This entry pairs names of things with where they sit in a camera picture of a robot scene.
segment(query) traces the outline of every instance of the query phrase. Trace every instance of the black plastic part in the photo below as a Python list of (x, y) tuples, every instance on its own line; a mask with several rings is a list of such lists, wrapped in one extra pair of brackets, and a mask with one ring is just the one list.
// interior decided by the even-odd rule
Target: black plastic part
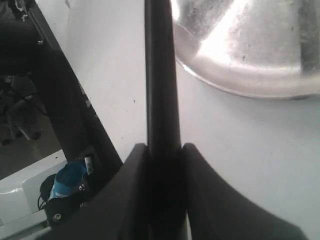
[(306, 240), (302, 231), (227, 184), (193, 144), (183, 149), (193, 240)]
[(26, 74), (37, 59), (38, 40), (32, 23), (0, 19), (0, 76)]
[(137, 144), (120, 171), (101, 192), (43, 240), (148, 240), (144, 144)]
[(145, 67), (150, 237), (184, 240), (186, 198), (169, 0), (145, 0)]
[(122, 161), (93, 108), (87, 108), (79, 81), (37, 4), (28, 12), (43, 46), (29, 76), (39, 92), (68, 162), (93, 147), (97, 171), (105, 185), (119, 171)]

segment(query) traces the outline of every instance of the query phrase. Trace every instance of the stainless steel bowl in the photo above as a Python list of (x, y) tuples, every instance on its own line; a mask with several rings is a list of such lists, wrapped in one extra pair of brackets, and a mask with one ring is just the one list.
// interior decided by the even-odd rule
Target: stainless steel bowl
[(171, 0), (189, 72), (252, 98), (320, 94), (320, 0)]

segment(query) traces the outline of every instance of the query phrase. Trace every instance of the blue object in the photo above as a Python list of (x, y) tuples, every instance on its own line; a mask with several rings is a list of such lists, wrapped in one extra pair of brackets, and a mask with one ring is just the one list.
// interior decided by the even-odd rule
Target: blue object
[(50, 198), (65, 198), (71, 195), (87, 173), (86, 166), (78, 161), (67, 163), (56, 174)]

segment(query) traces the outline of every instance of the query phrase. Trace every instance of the black pole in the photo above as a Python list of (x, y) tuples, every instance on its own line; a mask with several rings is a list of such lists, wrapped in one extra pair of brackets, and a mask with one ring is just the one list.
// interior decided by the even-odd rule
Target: black pole
[(0, 19), (0, 75), (26, 74), (37, 59), (38, 40), (31, 22)]
[(186, 198), (170, 0), (145, 0), (145, 64), (151, 239), (182, 240)]

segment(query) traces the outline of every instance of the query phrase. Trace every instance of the shiny metal surface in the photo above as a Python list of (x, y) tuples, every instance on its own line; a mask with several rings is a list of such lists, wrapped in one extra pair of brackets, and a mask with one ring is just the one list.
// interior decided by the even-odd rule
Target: shiny metal surface
[(252, 98), (320, 93), (320, 0), (171, 0), (175, 51), (192, 74)]

